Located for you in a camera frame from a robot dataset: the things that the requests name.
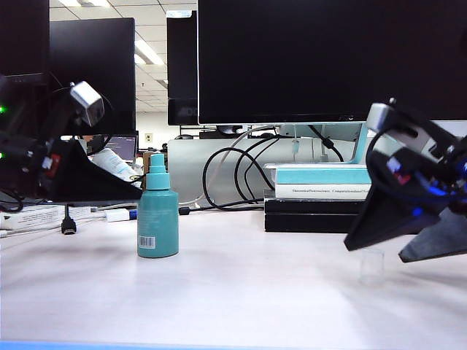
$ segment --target barcode label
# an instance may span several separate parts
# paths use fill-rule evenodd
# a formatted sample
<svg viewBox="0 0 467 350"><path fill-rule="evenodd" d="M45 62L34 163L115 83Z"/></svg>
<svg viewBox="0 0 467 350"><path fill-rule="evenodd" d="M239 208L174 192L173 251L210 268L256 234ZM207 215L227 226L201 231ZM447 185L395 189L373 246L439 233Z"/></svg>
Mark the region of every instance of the barcode label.
<svg viewBox="0 0 467 350"><path fill-rule="evenodd" d="M143 249L154 249L155 248L155 237L138 237L139 248Z"/></svg>

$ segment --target ceiling light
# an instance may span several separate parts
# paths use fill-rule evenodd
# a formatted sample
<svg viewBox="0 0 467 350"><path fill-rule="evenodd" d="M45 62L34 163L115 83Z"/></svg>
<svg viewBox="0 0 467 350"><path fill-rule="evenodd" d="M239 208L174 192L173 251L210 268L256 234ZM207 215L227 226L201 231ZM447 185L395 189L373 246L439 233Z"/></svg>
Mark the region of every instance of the ceiling light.
<svg viewBox="0 0 467 350"><path fill-rule="evenodd" d="M60 0L60 2L66 7L81 7L77 0Z"/></svg>
<svg viewBox="0 0 467 350"><path fill-rule="evenodd" d="M136 45L136 51L138 55L141 56L143 60L144 58L147 58L154 64L158 64L159 66L163 65L163 61L161 60L161 58L144 40L136 40L134 44Z"/></svg>
<svg viewBox="0 0 467 350"><path fill-rule="evenodd" d="M110 4L107 0L88 0L92 2L94 6L103 6L103 7L110 7Z"/></svg>
<svg viewBox="0 0 467 350"><path fill-rule="evenodd" d="M167 18L190 18L192 16L192 11L190 9L171 9L167 11L166 17Z"/></svg>
<svg viewBox="0 0 467 350"><path fill-rule="evenodd" d="M155 81L158 82L159 84L161 84L162 86L164 86L167 90L169 89L169 85L166 83L167 80L156 79Z"/></svg>
<svg viewBox="0 0 467 350"><path fill-rule="evenodd" d="M144 60L141 58L141 56L137 55L136 53L134 54L134 63L136 64L146 64Z"/></svg>

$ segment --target cup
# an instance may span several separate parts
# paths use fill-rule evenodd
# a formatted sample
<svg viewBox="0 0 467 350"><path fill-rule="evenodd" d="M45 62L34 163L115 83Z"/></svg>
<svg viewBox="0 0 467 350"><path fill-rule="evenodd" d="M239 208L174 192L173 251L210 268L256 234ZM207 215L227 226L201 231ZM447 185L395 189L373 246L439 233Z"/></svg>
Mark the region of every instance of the cup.
<svg viewBox="0 0 467 350"><path fill-rule="evenodd" d="M375 248L362 249L359 281L367 286L384 283L385 253L382 250Z"/></svg>

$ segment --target fluorescent light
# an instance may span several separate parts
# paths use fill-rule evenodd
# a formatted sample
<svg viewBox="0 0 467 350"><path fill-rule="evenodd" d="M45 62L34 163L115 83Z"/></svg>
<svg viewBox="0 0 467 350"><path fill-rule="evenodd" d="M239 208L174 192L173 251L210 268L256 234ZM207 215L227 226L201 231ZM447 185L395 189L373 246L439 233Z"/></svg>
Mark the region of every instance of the fluorescent light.
<svg viewBox="0 0 467 350"><path fill-rule="evenodd" d="M107 0L89 0L89 2L92 2L94 6L110 7Z"/></svg>
<svg viewBox="0 0 467 350"><path fill-rule="evenodd" d="M146 64L141 56L138 56L136 53L134 54L134 63L136 64Z"/></svg>
<svg viewBox="0 0 467 350"><path fill-rule="evenodd" d="M77 0L60 0L60 2L66 7L81 7Z"/></svg>
<svg viewBox="0 0 467 350"><path fill-rule="evenodd" d="M134 44L136 45L136 48L139 49L141 54L146 56L149 61L153 62L154 64L158 64L159 66L163 65L163 61L161 60L161 58L144 40L136 40Z"/></svg>
<svg viewBox="0 0 467 350"><path fill-rule="evenodd" d="M191 10L190 9L171 9L166 13L167 18L190 18Z"/></svg>

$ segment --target bottle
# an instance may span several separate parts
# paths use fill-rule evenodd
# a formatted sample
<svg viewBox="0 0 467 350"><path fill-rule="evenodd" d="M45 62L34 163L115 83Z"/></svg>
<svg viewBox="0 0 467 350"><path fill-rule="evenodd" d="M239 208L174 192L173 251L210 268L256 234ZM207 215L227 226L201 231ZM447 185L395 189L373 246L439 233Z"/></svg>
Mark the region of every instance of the bottle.
<svg viewBox="0 0 467 350"><path fill-rule="evenodd" d="M178 253L178 194L170 190L163 154L152 155L150 164L138 205L138 255L169 257Z"/></svg>

